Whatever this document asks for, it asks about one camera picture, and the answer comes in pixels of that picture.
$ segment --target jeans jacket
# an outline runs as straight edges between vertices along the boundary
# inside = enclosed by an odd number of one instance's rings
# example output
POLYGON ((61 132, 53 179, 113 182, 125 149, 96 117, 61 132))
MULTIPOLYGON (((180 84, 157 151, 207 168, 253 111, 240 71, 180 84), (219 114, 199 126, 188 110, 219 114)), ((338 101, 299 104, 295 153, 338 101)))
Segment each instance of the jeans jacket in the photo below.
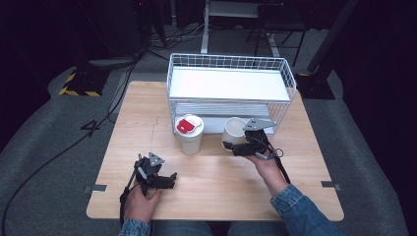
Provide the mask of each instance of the jeans jacket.
MULTIPOLYGON (((270 200, 273 208, 281 215, 290 235, 343 235, 294 185, 289 185, 270 200)), ((136 219, 128 219, 119 236, 149 235, 149 226, 136 219)))

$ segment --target white wire rack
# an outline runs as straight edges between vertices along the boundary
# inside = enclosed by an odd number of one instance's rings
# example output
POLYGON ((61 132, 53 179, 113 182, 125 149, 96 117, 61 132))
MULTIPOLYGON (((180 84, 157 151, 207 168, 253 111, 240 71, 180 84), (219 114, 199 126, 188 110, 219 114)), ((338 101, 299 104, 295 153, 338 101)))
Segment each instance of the white wire rack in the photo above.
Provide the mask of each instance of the white wire rack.
POLYGON ((206 134, 223 133, 226 119, 259 118, 277 125, 296 93, 296 84, 283 58, 171 54, 167 94, 172 122, 186 114, 200 116, 206 134))

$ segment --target white shelf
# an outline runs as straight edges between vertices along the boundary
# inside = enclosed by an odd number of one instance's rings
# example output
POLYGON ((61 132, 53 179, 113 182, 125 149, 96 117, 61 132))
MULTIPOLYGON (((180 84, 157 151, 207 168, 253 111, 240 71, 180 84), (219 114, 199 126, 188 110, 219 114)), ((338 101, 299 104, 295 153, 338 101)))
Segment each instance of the white shelf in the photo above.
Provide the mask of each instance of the white shelf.
POLYGON ((170 99, 290 102, 279 71, 175 67, 170 99))

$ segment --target paper cup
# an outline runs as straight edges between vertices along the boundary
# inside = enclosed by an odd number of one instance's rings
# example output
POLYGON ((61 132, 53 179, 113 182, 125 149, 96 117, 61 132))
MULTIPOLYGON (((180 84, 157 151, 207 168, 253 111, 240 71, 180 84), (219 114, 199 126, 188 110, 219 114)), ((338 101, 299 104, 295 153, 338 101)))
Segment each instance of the paper cup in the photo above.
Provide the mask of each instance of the paper cup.
POLYGON ((194 155, 200 150, 205 124, 196 115, 185 115, 175 122, 175 132, 181 143, 181 150, 186 155, 194 155))
POLYGON ((221 145, 226 150, 231 150, 232 145, 239 145, 246 143, 245 131, 243 128, 246 121, 239 117, 231 117, 224 123, 223 137, 221 138, 221 145))

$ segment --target black cable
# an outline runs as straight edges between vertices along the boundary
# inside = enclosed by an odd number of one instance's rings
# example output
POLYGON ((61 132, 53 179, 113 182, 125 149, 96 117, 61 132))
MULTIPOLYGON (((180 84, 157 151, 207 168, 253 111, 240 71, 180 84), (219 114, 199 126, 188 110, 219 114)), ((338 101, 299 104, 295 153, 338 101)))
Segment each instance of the black cable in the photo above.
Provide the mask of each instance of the black cable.
MULTIPOLYGON (((138 58, 138 60, 136 60, 136 62, 131 66, 131 68, 129 68, 128 70, 128 74, 127 74, 127 81, 130 78, 130 75, 133 71, 133 68, 135 68, 135 66, 137 65, 137 63, 139 62, 141 57, 138 58)), ((123 89, 123 93, 126 90, 127 84, 125 84, 125 87, 123 89)), ((120 103, 121 99, 123 96, 120 96, 117 104, 113 107, 113 109, 109 112, 107 112, 107 115, 100 121, 98 122, 98 125, 93 127, 89 132, 87 132, 84 136, 82 136, 80 139, 78 139, 77 141, 75 141, 73 144, 71 144, 70 146, 68 146, 67 148, 65 148, 64 150, 62 150, 61 152, 59 152, 58 154, 56 154, 55 156, 53 156, 52 158, 50 158, 48 161, 46 161, 45 163, 43 163, 40 167, 38 167, 19 187, 18 189, 15 191, 15 193, 12 195, 12 197, 9 199, 9 201, 7 202, 6 206, 4 207, 3 210, 3 217, 2 217, 2 235, 6 236, 6 217, 7 217, 7 211, 9 210, 9 207, 13 201, 13 199, 16 197, 16 195, 21 191, 21 189, 25 186, 25 184, 33 177, 35 176, 40 170, 42 170, 45 166, 47 166, 49 163, 51 163, 52 161, 54 161, 55 159, 57 159, 58 157, 60 157, 62 154, 64 154, 65 152, 67 152, 68 150, 70 150, 71 148, 75 147, 77 144, 79 144, 81 141, 83 141, 86 137, 90 136, 92 134, 92 132, 94 132, 95 130, 97 130, 97 128, 99 128, 99 126, 106 120, 109 118, 109 116, 114 112, 114 110, 116 109, 117 105, 120 103)))
POLYGON ((125 81, 123 82, 123 84, 116 90, 116 93, 113 96, 113 99, 110 102, 110 105, 108 106, 108 111, 107 111, 107 119, 115 124, 116 122, 110 119, 110 115, 114 112, 114 110, 116 109, 116 107, 119 105, 119 103, 122 101, 123 98, 123 94, 126 92, 127 86, 129 84, 129 79, 130 76, 132 74, 133 69, 135 68, 135 66, 138 64, 138 61, 136 61, 133 65, 131 65, 131 67, 126 71, 126 76, 125 76, 125 81), (114 105, 113 109, 110 110, 111 104, 113 104, 114 99, 116 98, 116 95, 119 93, 120 88, 123 87, 122 93, 120 94, 119 99, 117 100, 117 103, 114 105))

